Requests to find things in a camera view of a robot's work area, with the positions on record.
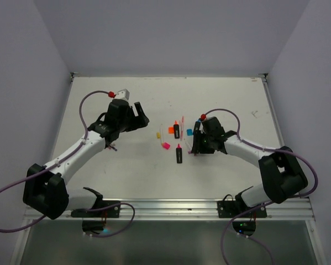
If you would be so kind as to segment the white pen pink cap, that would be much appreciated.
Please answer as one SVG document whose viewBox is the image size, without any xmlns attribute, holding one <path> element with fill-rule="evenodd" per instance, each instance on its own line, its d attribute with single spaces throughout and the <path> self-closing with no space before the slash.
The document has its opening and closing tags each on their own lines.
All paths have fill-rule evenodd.
<svg viewBox="0 0 331 265">
<path fill-rule="evenodd" d="M 191 151 L 192 147 L 191 147 L 190 143 L 186 139 L 183 139 L 183 141 L 184 141 L 186 147 L 188 148 L 188 151 Z"/>
</svg>

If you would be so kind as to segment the black marker pen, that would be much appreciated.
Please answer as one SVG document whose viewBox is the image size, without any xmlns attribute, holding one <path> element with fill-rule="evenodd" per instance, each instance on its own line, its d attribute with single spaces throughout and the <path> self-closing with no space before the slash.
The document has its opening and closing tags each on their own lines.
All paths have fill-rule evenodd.
<svg viewBox="0 0 331 265">
<path fill-rule="evenodd" d="M 178 164 L 182 163 L 182 148 L 180 144 L 178 144 L 176 147 L 176 162 Z"/>
</svg>

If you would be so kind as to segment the white yellow pen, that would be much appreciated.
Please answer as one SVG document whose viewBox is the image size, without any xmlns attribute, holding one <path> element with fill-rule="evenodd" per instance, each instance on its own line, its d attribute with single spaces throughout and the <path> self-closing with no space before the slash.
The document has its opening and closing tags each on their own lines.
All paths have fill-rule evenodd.
<svg viewBox="0 0 331 265">
<path fill-rule="evenodd" d="M 161 143 L 161 146 L 163 146 L 163 144 L 164 144 L 164 133 L 163 133 L 162 124 L 160 124 L 159 133 L 160 133 L 160 143 Z"/>
</svg>

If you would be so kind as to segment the black orange highlighter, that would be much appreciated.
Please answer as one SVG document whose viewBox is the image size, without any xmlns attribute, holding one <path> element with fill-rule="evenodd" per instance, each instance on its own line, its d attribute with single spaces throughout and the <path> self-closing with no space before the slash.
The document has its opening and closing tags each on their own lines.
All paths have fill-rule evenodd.
<svg viewBox="0 0 331 265">
<path fill-rule="evenodd" d="M 180 138 L 180 122 L 179 121 L 176 120 L 174 122 L 173 129 L 174 129 L 174 138 L 179 139 Z"/>
</svg>

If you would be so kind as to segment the pink highlighter cap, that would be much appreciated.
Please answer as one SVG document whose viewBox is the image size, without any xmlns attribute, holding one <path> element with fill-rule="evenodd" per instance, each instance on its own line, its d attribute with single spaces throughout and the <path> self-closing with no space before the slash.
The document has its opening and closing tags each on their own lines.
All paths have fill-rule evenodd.
<svg viewBox="0 0 331 265">
<path fill-rule="evenodd" d="M 167 142 L 163 142 L 163 143 L 162 143 L 162 146 L 163 146 L 163 148 L 166 149 L 166 150 L 168 150 L 168 149 L 170 148 L 170 144 L 167 143 Z"/>
</svg>

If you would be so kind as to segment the pink translucent highlighter pen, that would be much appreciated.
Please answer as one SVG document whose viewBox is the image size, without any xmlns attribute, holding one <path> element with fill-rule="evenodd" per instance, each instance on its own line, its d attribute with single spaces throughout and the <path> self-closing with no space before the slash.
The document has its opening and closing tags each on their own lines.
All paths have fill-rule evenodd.
<svg viewBox="0 0 331 265">
<path fill-rule="evenodd" d="M 180 121 L 180 141 L 182 141 L 183 139 L 184 121 L 185 121 L 184 116 L 182 116 Z"/>
</svg>

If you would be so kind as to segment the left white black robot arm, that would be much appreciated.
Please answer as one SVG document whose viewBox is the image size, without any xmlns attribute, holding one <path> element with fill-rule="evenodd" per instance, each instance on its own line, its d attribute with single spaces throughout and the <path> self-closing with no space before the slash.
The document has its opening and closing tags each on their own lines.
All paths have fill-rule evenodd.
<svg viewBox="0 0 331 265">
<path fill-rule="evenodd" d="M 120 133 L 148 125 L 139 102 L 114 99 L 108 110 L 86 129 L 86 134 L 62 155 L 43 166 L 34 164 L 27 172 L 23 202 L 51 220 L 67 210 L 85 211 L 95 217 L 106 207 L 101 193 L 84 187 L 69 190 L 68 182 L 96 154 L 108 148 Z"/>
</svg>

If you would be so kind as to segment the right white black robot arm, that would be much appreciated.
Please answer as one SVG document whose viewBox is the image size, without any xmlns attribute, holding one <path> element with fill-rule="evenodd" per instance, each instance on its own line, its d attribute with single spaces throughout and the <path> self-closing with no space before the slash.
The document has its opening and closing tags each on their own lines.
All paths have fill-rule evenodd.
<svg viewBox="0 0 331 265">
<path fill-rule="evenodd" d="M 221 152 L 241 158 L 259 169 L 261 184 L 235 196 L 234 209 L 239 216 L 248 216 L 259 204 L 280 204 L 308 185 L 307 177 L 290 148 L 283 146 L 271 150 L 259 146 L 241 138 L 236 131 L 225 131 L 216 117 L 195 122 L 191 152 Z"/>
</svg>

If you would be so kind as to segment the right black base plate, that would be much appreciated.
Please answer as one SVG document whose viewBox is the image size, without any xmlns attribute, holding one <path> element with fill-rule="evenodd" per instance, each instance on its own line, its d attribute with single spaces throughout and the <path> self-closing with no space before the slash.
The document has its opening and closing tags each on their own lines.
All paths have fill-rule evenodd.
<svg viewBox="0 0 331 265">
<path fill-rule="evenodd" d="M 217 201 L 217 212 L 219 218 L 233 218 L 250 208 L 247 207 L 245 204 L 237 202 L 236 200 L 219 200 Z M 252 216 L 256 216 L 257 218 L 266 218 L 267 212 L 266 208 L 261 206 L 256 209 L 252 210 L 251 212 L 242 216 L 242 218 L 250 218 Z"/>
</svg>

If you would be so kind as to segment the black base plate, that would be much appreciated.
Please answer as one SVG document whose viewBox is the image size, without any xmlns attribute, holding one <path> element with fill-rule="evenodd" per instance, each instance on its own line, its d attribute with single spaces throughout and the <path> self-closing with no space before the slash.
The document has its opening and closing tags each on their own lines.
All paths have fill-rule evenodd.
<svg viewBox="0 0 331 265">
<path fill-rule="evenodd" d="M 247 207 L 245 204 L 237 202 L 236 200 L 219 200 L 217 201 L 217 212 L 219 218 L 233 218 L 250 208 Z M 256 216 L 257 218 L 266 218 L 267 212 L 266 208 L 261 206 L 256 209 L 252 210 L 251 212 L 242 216 L 242 218 L 250 218 L 252 216 Z"/>
<path fill-rule="evenodd" d="M 94 203 L 91 210 L 76 209 L 71 212 L 72 218 L 119 218 L 120 201 L 118 200 L 99 200 Z"/>
</svg>

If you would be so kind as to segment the aluminium mounting rail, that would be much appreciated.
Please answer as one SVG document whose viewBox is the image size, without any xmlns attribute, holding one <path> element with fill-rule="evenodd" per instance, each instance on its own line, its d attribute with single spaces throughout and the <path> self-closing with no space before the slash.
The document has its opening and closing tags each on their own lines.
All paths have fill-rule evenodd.
<svg viewBox="0 0 331 265">
<path fill-rule="evenodd" d="M 119 218 L 115 220 L 169 220 L 169 221 L 217 221 L 230 220 L 219 218 L 217 201 L 221 199 L 115 199 L 123 204 L 120 206 Z M 313 220 L 314 213 L 309 199 L 288 199 L 281 204 L 261 206 L 266 208 L 267 217 L 252 220 Z"/>
</svg>

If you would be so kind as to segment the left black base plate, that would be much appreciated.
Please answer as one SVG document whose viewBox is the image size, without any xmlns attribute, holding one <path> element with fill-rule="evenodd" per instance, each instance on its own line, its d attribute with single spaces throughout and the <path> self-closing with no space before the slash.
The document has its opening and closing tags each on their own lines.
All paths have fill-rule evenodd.
<svg viewBox="0 0 331 265">
<path fill-rule="evenodd" d="M 76 209 L 71 212 L 72 218 L 119 218 L 120 201 L 118 200 L 99 200 L 94 203 L 91 210 Z"/>
</svg>

